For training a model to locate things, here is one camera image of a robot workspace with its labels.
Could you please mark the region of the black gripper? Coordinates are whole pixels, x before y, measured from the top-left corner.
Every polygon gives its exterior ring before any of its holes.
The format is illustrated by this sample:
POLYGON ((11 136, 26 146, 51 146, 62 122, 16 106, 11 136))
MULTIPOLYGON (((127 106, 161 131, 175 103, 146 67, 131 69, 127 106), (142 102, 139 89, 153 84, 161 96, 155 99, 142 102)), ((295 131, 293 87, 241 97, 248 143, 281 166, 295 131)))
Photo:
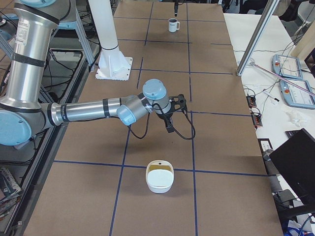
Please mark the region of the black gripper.
POLYGON ((175 105, 174 103, 169 103, 170 105, 170 109, 167 112, 164 112, 163 109, 161 108, 161 106, 159 104, 157 104, 158 106, 158 110, 161 112, 160 114, 157 114, 157 116, 164 120, 165 122, 165 127, 168 133, 172 133, 174 132, 174 126, 173 126, 173 121, 172 121, 172 115, 175 112, 175 105))

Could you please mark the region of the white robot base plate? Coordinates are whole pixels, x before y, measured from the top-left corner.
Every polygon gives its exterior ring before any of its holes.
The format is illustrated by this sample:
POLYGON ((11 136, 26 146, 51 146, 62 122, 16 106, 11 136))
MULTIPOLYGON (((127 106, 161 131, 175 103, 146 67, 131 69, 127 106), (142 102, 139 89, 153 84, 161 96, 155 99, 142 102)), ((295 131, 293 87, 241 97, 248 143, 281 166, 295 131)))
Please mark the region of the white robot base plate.
POLYGON ((102 49, 95 74, 99 80, 127 81, 133 63, 132 57, 125 57, 119 48, 113 50, 102 49))

